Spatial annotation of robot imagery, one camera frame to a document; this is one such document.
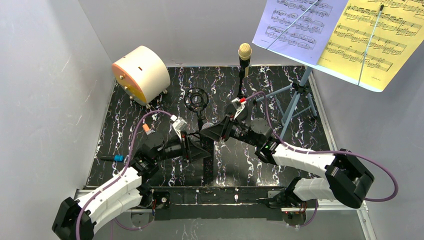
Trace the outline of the silver microphone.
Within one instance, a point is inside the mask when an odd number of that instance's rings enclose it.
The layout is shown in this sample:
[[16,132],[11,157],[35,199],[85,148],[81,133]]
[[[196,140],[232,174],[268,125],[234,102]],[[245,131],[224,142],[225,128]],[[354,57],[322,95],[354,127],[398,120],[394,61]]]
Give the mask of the silver microphone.
[[204,123],[204,124],[202,125],[201,130],[203,131],[203,130],[209,129],[209,128],[213,127],[213,126],[214,126],[214,124],[213,124],[213,123],[211,123],[211,122],[206,122],[206,123]]

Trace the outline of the black tripod microphone stand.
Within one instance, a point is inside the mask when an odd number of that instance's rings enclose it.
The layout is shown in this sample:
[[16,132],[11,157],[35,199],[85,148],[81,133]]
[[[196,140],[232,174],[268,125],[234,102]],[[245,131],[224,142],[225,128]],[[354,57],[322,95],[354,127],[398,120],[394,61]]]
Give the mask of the black tripod microphone stand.
[[206,122],[205,116],[205,110],[209,103],[209,96],[202,88],[192,87],[185,93],[183,101],[185,107],[195,113],[197,117],[197,130],[193,135],[199,138],[202,148],[210,154],[209,157],[203,159],[203,176],[201,183],[203,187],[210,186],[214,179],[215,144],[212,139],[200,134],[200,130],[209,124],[209,122]]

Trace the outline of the beige microphone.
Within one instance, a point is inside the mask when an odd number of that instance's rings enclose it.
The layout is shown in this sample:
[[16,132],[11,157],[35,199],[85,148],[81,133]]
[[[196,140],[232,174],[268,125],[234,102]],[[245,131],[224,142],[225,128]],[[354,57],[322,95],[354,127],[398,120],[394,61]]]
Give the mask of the beige microphone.
[[[246,96],[244,96],[242,88],[243,88],[243,81],[244,78],[248,76],[249,73],[249,65],[250,65],[250,61],[251,61],[251,55],[252,55],[252,48],[248,43],[242,43],[239,46],[239,49],[237,51],[238,53],[238,57],[239,57],[239,64],[240,64],[240,69],[239,69],[239,86],[238,86],[238,93],[237,93],[237,98],[246,98]],[[230,103],[229,105],[227,105],[226,109],[225,109],[225,113],[233,116],[235,114],[236,110],[233,107],[232,103]],[[244,121],[248,116],[248,111],[245,107],[245,109],[241,112],[241,114],[235,119],[237,122],[242,122]]]

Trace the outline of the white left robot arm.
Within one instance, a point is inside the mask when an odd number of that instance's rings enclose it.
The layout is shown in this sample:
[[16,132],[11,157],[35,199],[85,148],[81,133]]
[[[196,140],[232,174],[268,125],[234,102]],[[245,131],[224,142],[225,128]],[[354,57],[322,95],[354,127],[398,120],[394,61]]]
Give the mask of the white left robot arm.
[[91,192],[63,200],[51,229],[61,240],[91,240],[112,219],[142,205],[151,194],[150,185],[143,180],[159,170],[158,162],[178,157],[191,162],[210,156],[201,142],[192,141],[186,132],[168,142],[161,133],[150,133],[127,168]]

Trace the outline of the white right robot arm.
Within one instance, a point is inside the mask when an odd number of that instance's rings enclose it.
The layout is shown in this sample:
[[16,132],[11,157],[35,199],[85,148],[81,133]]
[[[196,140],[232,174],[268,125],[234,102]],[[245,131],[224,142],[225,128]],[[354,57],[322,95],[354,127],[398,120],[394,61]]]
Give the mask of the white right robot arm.
[[321,153],[281,143],[263,118],[255,118],[250,125],[245,125],[226,116],[219,123],[204,127],[200,134],[216,142],[234,138],[254,146],[255,155],[264,163],[296,168],[316,176],[296,177],[283,193],[263,200],[269,207],[317,199],[337,200],[358,209],[375,179],[361,161],[345,149]]

